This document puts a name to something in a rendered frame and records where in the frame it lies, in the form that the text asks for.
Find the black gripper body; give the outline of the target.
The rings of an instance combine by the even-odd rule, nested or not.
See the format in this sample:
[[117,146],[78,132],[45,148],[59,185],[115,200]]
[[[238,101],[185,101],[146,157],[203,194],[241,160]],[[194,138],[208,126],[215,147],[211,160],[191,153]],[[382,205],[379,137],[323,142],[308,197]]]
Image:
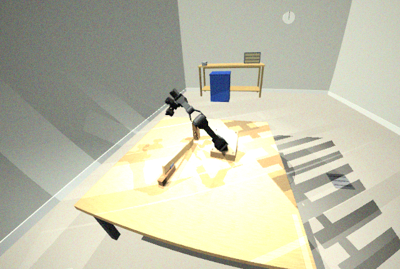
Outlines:
[[176,110],[177,108],[179,108],[180,106],[178,106],[175,102],[173,102],[173,104],[171,105],[172,108],[168,108],[166,110],[166,113],[170,116],[173,116],[174,114],[174,109]]

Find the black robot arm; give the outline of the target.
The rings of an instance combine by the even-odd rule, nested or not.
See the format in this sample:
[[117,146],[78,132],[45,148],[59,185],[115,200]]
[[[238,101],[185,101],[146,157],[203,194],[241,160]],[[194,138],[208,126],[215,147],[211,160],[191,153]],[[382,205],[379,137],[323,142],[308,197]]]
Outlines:
[[[211,138],[212,142],[214,143],[214,147],[222,152],[228,150],[228,142],[223,138],[220,137],[218,134],[216,134],[209,126],[208,126],[208,120],[206,119],[205,115],[200,110],[194,109],[192,106],[188,104],[188,101],[186,97],[180,93],[174,88],[172,89],[169,94],[174,98],[172,99],[171,97],[167,97],[165,100],[166,104],[169,104],[170,106],[175,102],[178,106],[183,107],[186,112],[189,115],[190,121],[199,129],[203,129]],[[196,118],[191,120],[191,115],[194,111],[200,112]]]

